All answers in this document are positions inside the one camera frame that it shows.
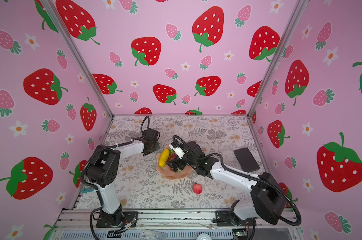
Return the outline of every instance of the pink wall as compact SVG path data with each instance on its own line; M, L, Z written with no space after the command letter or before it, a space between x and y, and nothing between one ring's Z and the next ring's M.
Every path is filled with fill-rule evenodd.
M280 0L112 0L111 5L106 0L74 2L57 0L56 6L91 72L103 74L97 76L98 81L105 77L109 82L116 82L118 91L110 91L105 87L106 81L99 84L101 90L105 90L104 97L115 114L132 114L141 108L149 108L155 114L186 113L192 109L207 114L248 111L254 97L247 91L249 89L250 92L253 85L258 87L257 83L261 81L269 64L264 57L272 52L267 53L265 49L265 54L260 57L262 60L253 58L264 48L271 50L278 44L278 35L282 35L296 4L296 0L283 0L282 3ZM120 2L132 4L121 5ZM208 13L204 15L207 19L199 18L207 10ZM240 19L244 20L245 25L242 25ZM80 31L83 32L79 28L82 24L86 29L79 36ZM199 36L204 32L209 34L207 40ZM196 33L200 43L196 42L193 33ZM252 41L253 35L258 44L256 46L255 41ZM137 61L132 54L132 46L137 58L140 58L140 53L143 54L141 61ZM203 70L204 66L200 68L202 62L207 69ZM244 73L246 80L241 76L237 80L239 73ZM209 81L216 80L215 83L221 84L218 88L212 84L210 89L200 89L202 94L207 94L202 96L196 90L196 82L200 78L203 78L203 87L205 84L211 85ZM160 89L155 95L153 87L157 84L167 89L156 86L155 91ZM165 97L166 93L171 95L170 103L164 103L167 99L162 93Z
M80 70L62 38L46 22L43 30L42 23L34 1L0 1L0 179L11 177L0 182L0 239L11 239L12 234L20 239L44 238L50 229L45 224L54 224L77 190L69 171L79 173L76 166L93 152L88 139L97 145L107 124L89 84L79 81ZM21 53L12 54L10 48L17 46ZM60 60L66 69L58 62L59 49L65 53ZM53 73L68 89L62 89L60 101ZM90 131L80 119L87 97L97 112ZM74 107L69 114L67 104ZM58 130L53 121L47 132L41 127L50 119L58 122ZM73 142L68 141L69 134ZM68 158L61 157L65 152Z
M326 45L316 50L318 40ZM362 65L353 67L362 62L362 0L308 3L289 45L257 108L260 140L298 199L306 239L362 240Z

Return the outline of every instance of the white flower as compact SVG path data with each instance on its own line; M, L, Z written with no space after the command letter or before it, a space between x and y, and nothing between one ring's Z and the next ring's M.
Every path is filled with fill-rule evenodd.
M182 67L182 70L189 71L190 65L187 62L185 62L184 64L181 64L181 67Z
M274 161L273 162L273 166L277 169L278 168L278 163L277 163L277 161Z
M65 138L65 140L68 141L67 145L73 143L73 138L74 138L74 136L72 136L70 133L68 133L68 137Z
M5 239L10 239L10 240L15 240L18 237L21 237L23 235L23 232L21 231L24 227L24 224L21 225L20 227L17 226L13 226L11 233L9 233Z
M61 204L62 201L65 201L65 194L66 192L65 193L60 192L59 196L56 198L56 201L59 202L59 205Z
M309 24L308 24L308 26L306 26L306 28L304 30L302 30L302 34L303 34L302 39L309 37L309 32L311 31L312 28L313 27L309 26Z
M39 47L40 45L36 42L36 37L35 36L29 36L29 34L25 33L25 43L29 44L33 50L35 50L37 47Z
M325 0L324 4L327 4L328 6L330 6L332 0Z
M271 5L271 9L270 9L269 13L275 12L277 14L279 8L283 6L283 3L281 3L281 0L277 0L275 2L271 2L270 5Z
M312 229L310 229L310 238L313 239L313 240L321 240L318 236L318 232L314 232Z
M311 189L314 189L313 185L310 184L310 179L305 180L305 179L303 178L302 180L303 180L303 185L302 185L302 187L303 187L303 188L306 188L306 190L308 190L308 192L310 192Z
M105 3L106 9L111 8L111 9L115 10L114 3L116 2L116 0L102 0L102 1Z
M230 93L228 93L228 98L233 98L235 95L235 93L233 93L233 91L231 91Z
M310 136L310 132L312 132L314 129L310 127L310 122L308 122L308 124L303 124L302 125L303 127L303 131L302 131L302 134L305 134L308 135L308 137Z
M84 83L84 76L82 73L80 73L79 75L77 75L77 77L79 78L79 82L80 83Z
M232 57L234 56L234 53L232 53L232 51L229 50L229 52L224 53L224 56L225 56L224 60L229 60L229 61L231 61L231 60L232 60Z
M137 88L137 86L139 86L137 81L130 81L130 85L133 86L134 88Z
M18 135L26 135L25 129L28 127L28 125L24 124L22 125L20 121L16 121L16 126L10 126L9 129L14 131L14 136L17 137Z
M333 60L338 59L338 55L336 54L338 47L333 50L328 49L326 52L326 57L322 60L323 62L327 62L327 65L330 66Z

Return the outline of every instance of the floral tablecloth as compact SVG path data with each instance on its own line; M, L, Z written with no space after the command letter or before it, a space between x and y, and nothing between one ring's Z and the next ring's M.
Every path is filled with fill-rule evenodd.
M104 142L129 141L140 137L140 125L145 116L116 116ZM173 135L179 135L186 142L196 141L205 154L218 152L228 166L241 169L233 151L248 147L261 167L252 173L264 171L257 148L249 129L246 117L236 115L153 115L150 127L161 133L160 149L143 157L136 154L121 159L115 187L117 199L122 206L131 209L155 208L228 208L236 199L251 201L250 194L225 182L198 176L194 171L184 179L168 180L156 170L156 155L172 141ZM203 192L196 195L192 191L194 183L203 186ZM99 206L95 192L82 194L77 209L94 209Z

